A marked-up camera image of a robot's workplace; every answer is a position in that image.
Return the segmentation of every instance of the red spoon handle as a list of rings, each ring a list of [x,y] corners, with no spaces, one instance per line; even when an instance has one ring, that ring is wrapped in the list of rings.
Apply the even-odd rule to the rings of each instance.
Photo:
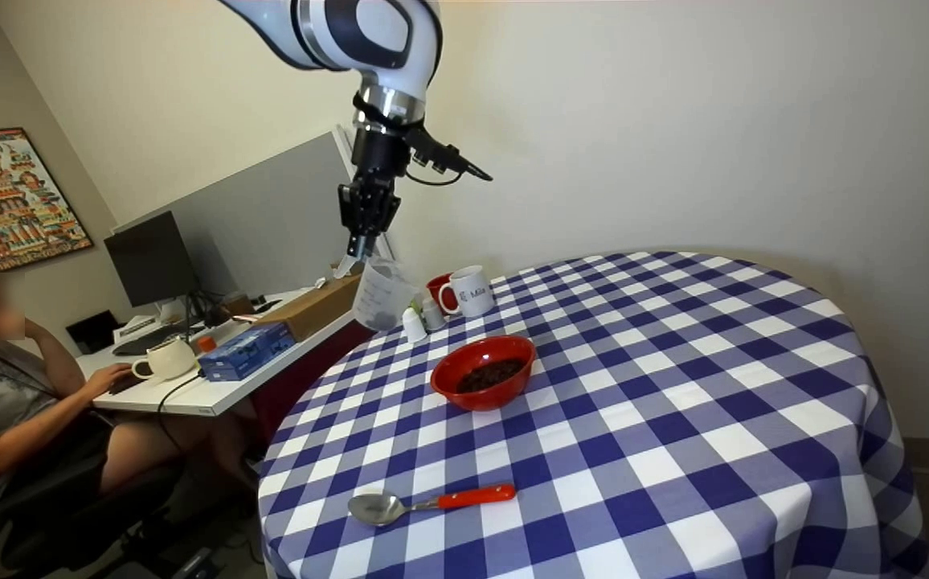
[[[439,496],[435,505],[439,511],[454,511],[454,508],[472,508],[485,502],[509,502],[515,496],[518,496],[518,487],[485,487],[485,488]]]

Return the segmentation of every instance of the gray partition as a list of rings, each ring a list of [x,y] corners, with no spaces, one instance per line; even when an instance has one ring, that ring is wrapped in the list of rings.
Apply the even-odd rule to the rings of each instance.
[[[174,208],[206,292],[281,292],[316,283],[339,262],[345,181],[350,175],[333,134],[322,134],[164,208]]]

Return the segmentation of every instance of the spoon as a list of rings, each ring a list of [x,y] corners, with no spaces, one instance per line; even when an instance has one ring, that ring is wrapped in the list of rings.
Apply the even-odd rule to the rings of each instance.
[[[420,511],[420,508],[457,511],[457,508],[472,508],[472,505],[485,505],[485,502],[509,502],[515,496],[518,496],[518,488],[509,483],[505,487],[485,487],[485,488],[466,488],[466,492],[445,492],[445,496],[437,496],[435,502],[415,502],[410,508],[406,508],[396,496],[353,496],[346,502],[346,511],[370,526],[386,526],[409,511]]]

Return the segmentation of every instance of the white cup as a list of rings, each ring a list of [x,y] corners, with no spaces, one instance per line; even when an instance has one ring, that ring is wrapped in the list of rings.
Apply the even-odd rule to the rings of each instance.
[[[174,335],[169,340],[147,347],[144,356],[132,362],[132,372],[144,383],[168,383],[190,372],[197,362],[197,352]]]
[[[449,283],[437,289],[437,307],[442,312],[461,312],[466,318],[485,315],[495,307],[485,266],[454,270]]]

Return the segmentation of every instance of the person's arm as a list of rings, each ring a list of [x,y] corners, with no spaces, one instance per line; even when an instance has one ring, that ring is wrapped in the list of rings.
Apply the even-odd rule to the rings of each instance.
[[[26,320],[26,339],[31,339],[35,347],[42,352],[42,370],[47,379],[47,391],[70,397],[83,386],[83,372],[80,372],[76,361],[47,328],[42,328],[39,320]]]
[[[10,472],[16,462],[42,449],[54,433],[60,433],[96,397],[108,391],[129,367],[103,367],[80,390],[58,400],[46,412],[0,432],[0,472]]]

